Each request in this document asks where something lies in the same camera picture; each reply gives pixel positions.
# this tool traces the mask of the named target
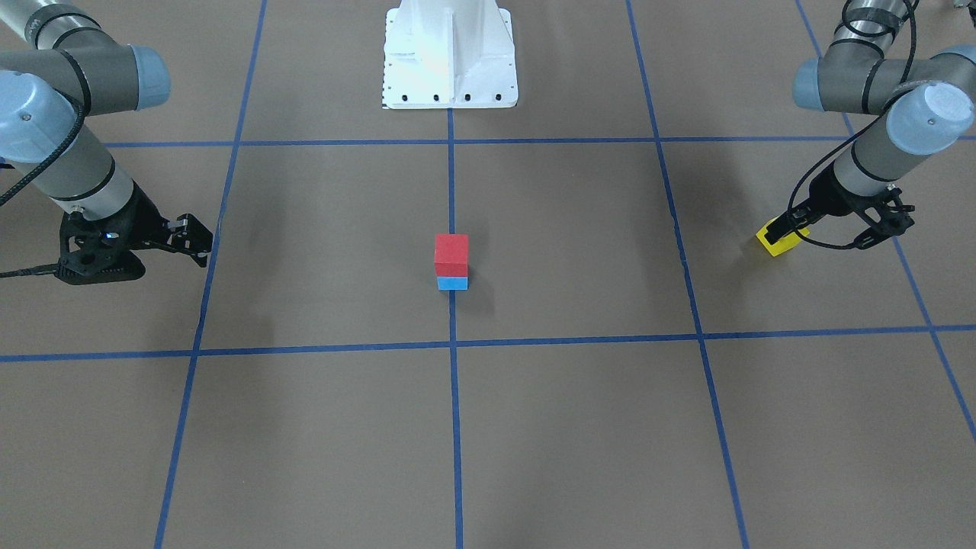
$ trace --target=cable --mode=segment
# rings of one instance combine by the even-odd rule
[[[888,32],[892,32],[891,30],[887,30],[887,31],[884,31],[884,32],[881,32],[881,33],[868,33],[868,32],[863,32],[861,30],[858,30],[857,28],[854,28],[851,25],[851,21],[847,18],[847,8],[850,7],[850,5],[851,5],[851,3],[853,1],[854,0],[846,0],[846,2],[844,2],[843,11],[841,12],[841,15],[840,15],[840,20],[843,23],[844,27],[846,27],[848,30],[850,30],[851,32],[853,32],[855,34],[858,34],[858,35],[863,36],[863,37],[866,37],[866,38],[883,36],[884,34],[887,34]],[[912,64],[915,62],[915,50],[917,49],[917,44],[918,44],[918,35],[917,35],[917,28],[916,28],[917,27],[917,21],[915,20],[915,9],[918,7],[918,3],[921,2],[921,0],[915,0],[915,3],[914,4],[912,4],[911,0],[902,0],[902,2],[905,4],[905,7],[908,8],[908,12],[902,18],[902,21],[908,21],[909,22],[909,30],[911,31],[912,44],[911,44],[911,47],[909,48],[909,58],[905,62],[905,71],[902,73],[902,78],[899,81],[899,85],[902,85],[902,84],[904,84],[905,82],[908,81],[908,79],[909,79],[909,73],[912,70]],[[817,163],[814,164],[813,167],[811,167],[809,170],[807,170],[807,172],[805,174],[803,174],[803,177],[801,177],[799,179],[799,181],[796,182],[796,186],[793,187],[793,192],[790,194],[790,201],[787,203],[787,219],[790,222],[790,228],[793,229],[793,234],[799,236],[799,238],[801,240],[803,240],[804,242],[809,242],[809,243],[814,244],[816,246],[820,246],[822,248],[829,248],[831,250],[852,250],[855,247],[857,247],[854,242],[851,242],[849,244],[840,245],[840,244],[831,244],[829,242],[821,242],[820,240],[815,240],[813,238],[810,238],[810,237],[804,235],[802,232],[799,231],[799,227],[796,225],[796,219],[794,219],[793,216],[792,215],[789,215],[789,214],[790,214],[790,212],[793,211],[793,204],[796,202],[796,195],[799,194],[799,190],[803,187],[803,184],[806,182],[806,180],[810,179],[810,176],[813,175],[813,173],[817,171],[817,168],[819,168],[820,166],[824,165],[828,160],[830,160],[832,157],[834,157],[837,153],[841,152],[842,150],[844,150],[845,148],[847,148],[847,146],[849,146],[852,143],[854,143],[855,141],[857,141],[857,138],[863,136],[868,130],[870,130],[872,127],[874,127],[874,125],[881,118],[884,117],[884,114],[891,108],[891,106],[893,106],[895,104],[895,102],[897,102],[899,99],[901,99],[902,96],[904,96],[905,94],[907,94],[909,91],[911,91],[911,90],[902,91],[900,94],[898,94],[895,97],[893,97],[890,100],[888,100],[888,103],[881,110],[881,115],[879,115],[878,118],[876,118],[874,121],[872,121],[871,124],[868,124],[867,126],[865,126],[858,133],[856,133],[856,134],[852,135],[851,137],[847,138],[847,140],[845,140],[843,143],[841,143],[836,148],[834,148],[834,150],[831,150],[830,152],[828,152],[827,154],[825,154],[823,158],[821,158],[820,160],[818,160]]]
[[[58,158],[61,158],[61,155],[64,154],[67,148],[71,146],[74,139],[78,137],[78,133],[81,132],[82,126],[85,125],[85,116],[88,115],[87,109],[68,94],[64,94],[62,92],[58,93],[64,96],[64,98],[67,99],[67,101],[71,104],[71,108],[74,109],[74,125],[71,126],[71,130],[67,133],[64,140],[61,141],[61,144],[52,150],[51,154],[48,154],[47,158],[35,166],[33,170],[30,170],[30,173],[23,176],[23,178],[14,184],[13,187],[10,187],[6,192],[0,195],[0,206],[3,206],[9,202],[10,199],[16,196],[17,193],[23,190],[24,187],[30,185],[30,182],[34,181],[38,176],[44,173],[44,170],[51,167],[51,164],[54,164]]]
[[[14,276],[53,275],[57,271],[58,271],[58,264],[54,263],[51,265],[38,265],[37,267],[31,267],[29,269],[20,269],[17,271],[0,273],[0,278],[13,278]]]
[[[850,8],[853,2],[854,0],[846,0],[844,2],[844,7],[840,11],[840,22],[844,25],[844,28],[846,28],[847,30],[853,32],[854,34],[857,34],[858,36],[861,36],[862,38],[877,38],[879,36],[884,36],[885,34],[889,34],[889,33],[894,35],[894,33],[897,31],[896,28],[888,28],[887,30],[884,30],[882,32],[865,32],[863,30],[859,30],[858,28],[855,28],[853,25],[853,21],[847,18],[847,9]],[[902,73],[902,77],[898,81],[899,84],[904,84],[905,82],[908,82],[909,72],[912,70],[912,64],[915,62],[915,51],[917,50],[917,44],[918,44],[918,30],[916,28],[917,21],[915,20],[915,10],[918,8],[918,4],[920,2],[921,0],[915,0],[915,3],[913,4],[911,0],[902,0],[902,3],[905,5],[906,8],[906,13],[905,16],[901,18],[901,21],[902,23],[904,23],[905,21],[909,22],[909,31],[911,33],[911,47],[909,48],[909,58],[905,63],[905,71]]]

